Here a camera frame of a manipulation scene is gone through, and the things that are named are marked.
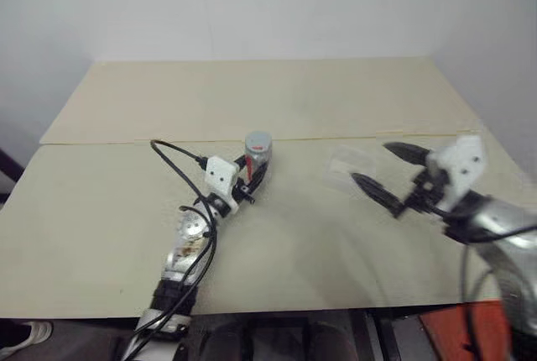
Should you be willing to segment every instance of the metal can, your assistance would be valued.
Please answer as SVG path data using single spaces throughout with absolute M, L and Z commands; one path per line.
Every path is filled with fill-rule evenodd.
M 265 162 L 268 169 L 265 178 L 270 176 L 270 160 L 272 159 L 272 136 L 267 132 L 251 132 L 246 136 L 244 144 L 248 181 L 252 180 L 253 173 Z

